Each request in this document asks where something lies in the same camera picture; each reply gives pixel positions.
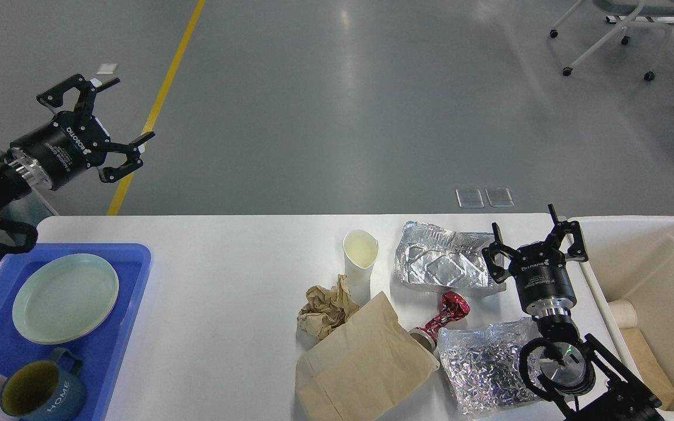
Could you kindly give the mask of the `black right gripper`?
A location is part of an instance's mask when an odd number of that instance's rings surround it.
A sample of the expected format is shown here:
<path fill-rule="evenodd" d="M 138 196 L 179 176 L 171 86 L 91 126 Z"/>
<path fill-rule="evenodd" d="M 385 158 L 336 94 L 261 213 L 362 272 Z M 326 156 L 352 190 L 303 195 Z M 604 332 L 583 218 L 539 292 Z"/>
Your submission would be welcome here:
<path fill-rule="evenodd" d="M 482 249 L 490 279 L 503 284 L 514 277 L 521 309 L 532 317 L 572 314 L 577 303 L 565 262 L 587 262 L 588 253 L 578 221 L 559 219 L 553 203 L 548 204 L 553 227 L 543 244 L 528 244 L 519 250 L 503 242 L 500 227 L 492 223 L 494 240 Z M 572 242 L 562 251 L 562 243 Z"/>

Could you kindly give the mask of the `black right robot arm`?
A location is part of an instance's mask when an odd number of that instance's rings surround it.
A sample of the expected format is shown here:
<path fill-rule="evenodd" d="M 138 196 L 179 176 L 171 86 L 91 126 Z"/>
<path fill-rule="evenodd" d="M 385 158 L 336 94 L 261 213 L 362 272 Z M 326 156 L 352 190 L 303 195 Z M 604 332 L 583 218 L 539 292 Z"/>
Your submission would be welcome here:
<path fill-rule="evenodd" d="M 494 240 L 482 249 L 494 282 L 514 279 L 521 309 L 539 332 L 520 351 L 522 383 L 567 420 L 661 420 L 657 395 L 596 337 L 580 335 L 566 265 L 588 261 L 583 232 L 553 205 L 548 210 L 553 227 L 545 240 L 512 248 L 493 223 Z"/>

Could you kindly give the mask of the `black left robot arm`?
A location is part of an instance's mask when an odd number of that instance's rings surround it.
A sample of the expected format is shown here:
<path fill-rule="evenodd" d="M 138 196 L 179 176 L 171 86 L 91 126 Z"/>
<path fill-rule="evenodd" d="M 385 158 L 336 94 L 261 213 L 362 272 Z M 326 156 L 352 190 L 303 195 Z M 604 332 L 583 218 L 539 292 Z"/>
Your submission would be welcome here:
<path fill-rule="evenodd" d="M 38 103 L 53 117 L 11 142 L 0 159 L 0 261 L 28 253 L 37 243 L 32 224 L 1 216 L 37 185 L 58 190 L 92 168 L 102 183 L 113 184 L 142 167 L 144 145 L 155 133 L 142 133 L 128 144 L 113 142 L 94 115 L 97 94 L 118 83 L 119 78 L 101 82 L 74 74 L 38 94 Z"/>

